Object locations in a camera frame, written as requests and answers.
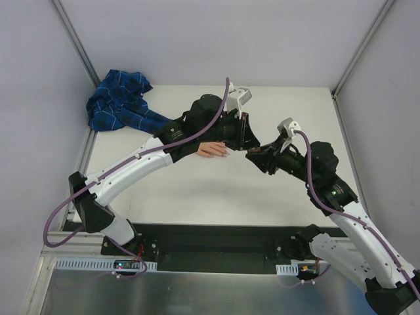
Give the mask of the right aluminium frame post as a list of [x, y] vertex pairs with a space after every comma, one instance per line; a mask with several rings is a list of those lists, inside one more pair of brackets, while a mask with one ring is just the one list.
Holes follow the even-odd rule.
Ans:
[[345, 84], [347, 83], [348, 79], [356, 69], [358, 63], [361, 61], [364, 53], [366, 52], [369, 44], [376, 36], [379, 28], [382, 26], [383, 22], [389, 15], [390, 11], [392, 10], [393, 6], [397, 3], [397, 0], [386, 0], [383, 1], [378, 13], [375, 15], [373, 21], [369, 25], [366, 33], [364, 34], [361, 42], [357, 46], [356, 50], [354, 51], [351, 59], [349, 60], [348, 64], [342, 75], [340, 76], [337, 84], [331, 90], [331, 97], [333, 100], [336, 100], [339, 96], [340, 92], [343, 90]]

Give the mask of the left aluminium frame post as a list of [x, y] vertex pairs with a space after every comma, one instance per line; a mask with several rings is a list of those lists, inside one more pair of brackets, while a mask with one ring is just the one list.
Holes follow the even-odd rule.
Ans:
[[49, 3], [55, 11], [60, 23], [62, 24], [62, 27], [66, 32], [66, 35], [68, 36], [68, 39], [70, 40], [74, 50], [76, 51], [76, 54], [79, 60], [81, 61], [83, 68], [87, 72], [89, 79], [91, 80], [92, 84], [95, 87], [97, 87], [100, 83], [99, 76], [82, 44], [82, 41], [80, 40], [77, 34], [77, 31], [70, 19], [70, 16], [66, 12], [62, 1], [50, 0]]

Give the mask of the mannequin hand with nails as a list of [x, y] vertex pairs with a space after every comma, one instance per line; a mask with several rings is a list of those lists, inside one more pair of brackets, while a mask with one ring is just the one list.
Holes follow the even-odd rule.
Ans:
[[229, 155], [226, 144], [223, 142], [202, 142], [196, 153], [203, 158], [225, 158]]

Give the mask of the blue plaid cloth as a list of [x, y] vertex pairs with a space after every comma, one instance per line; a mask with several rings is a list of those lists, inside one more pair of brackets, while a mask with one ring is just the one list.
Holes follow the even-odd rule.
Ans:
[[153, 89], [140, 72], [110, 70], [88, 99], [88, 124], [98, 132], [130, 127], [154, 134], [170, 121], [148, 106], [144, 94]]

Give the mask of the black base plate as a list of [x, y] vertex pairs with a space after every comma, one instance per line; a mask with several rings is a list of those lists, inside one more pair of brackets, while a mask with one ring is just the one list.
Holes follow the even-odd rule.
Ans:
[[343, 238], [340, 228], [309, 226], [211, 226], [140, 224], [142, 259], [159, 271], [215, 274], [275, 274], [292, 259], [314, 260], [307, 241], [316, 233]]

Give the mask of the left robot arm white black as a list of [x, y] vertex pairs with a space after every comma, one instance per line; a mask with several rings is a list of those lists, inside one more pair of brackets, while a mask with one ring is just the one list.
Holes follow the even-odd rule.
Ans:
[[128, 219], [111, 209], [111, 201], [145, 176], [197, 152], [202, 142], [223, 142], [237, 151], [259, 146], [249, 115], [242, 110], [251, 97], [247, 89], [235, 89], [225, 99], [204, 94], [127, 157], [87, 176], [70, 175], [73, 204], [85, 231], [100, 232], [124, 255], [134, 254], [137, 233]]

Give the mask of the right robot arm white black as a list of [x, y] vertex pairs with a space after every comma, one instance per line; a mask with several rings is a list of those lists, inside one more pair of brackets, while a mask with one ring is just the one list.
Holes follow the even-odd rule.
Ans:
[[246, 158], [263, 173], [282, 170], [306, 184], [311, 202], [330, 218], [357, 248], [353, 253], [311, 224], [283, 242], [282, 253], [298, 261], [320, 258], [354, 282], [376, 314], [401, 314], [419, 300], [419, 270], [408, 263], [368, 217], [357, 195], [336, 174], [339, 163], [331, 144], [310, 144], [312, 163], [277, 138], [252, 148]]

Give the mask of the aluminium frame post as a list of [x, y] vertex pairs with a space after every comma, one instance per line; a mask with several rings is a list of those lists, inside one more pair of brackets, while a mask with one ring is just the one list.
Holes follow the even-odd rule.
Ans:
[[99, 76], [82, 44], [82, 41], [80, 40], [77, 34], [77, 31], [70, 19], [70, 16], [66, 12], [62, 1], [50, 0], [49, 3], [55, 11], [60, 23], [62, 24], [62, 27], [66, 32], [66, 35], [68, 36], [68, 39], [70, 40], [74, 50], [76, 51], [76, 54], [79, 60], [81, 61], [83, 68], [87, 72], [89, 79], [91, 80], [92, 84], [95, 87], [97, 87], [100, 83]]
[[336, 100], [339, 96], [340, 92], [343, 90], [345, 84], [347, 83], [348, 79], [356, 69], [358, 63], [361, 61], [364, 53], [366, 52], [369, 44], [376, 36], [379, 28], [382, 26], [383, 22], [389, 15], [390, 11], [392, 10], [393, 6], [397, 3], [397, 0], [386, 0], [383, 1], [378, 13], [375, 15], [373, 21], [369, 25], [366, 33], [364, 34], [361, 42], [357, 46], [356, 50], [354, 51], [351, 59], [349, 60], [348, 64], [342, 75], [340, 76], [337, 84], [331, 90], [331, 97], [333, 100]]

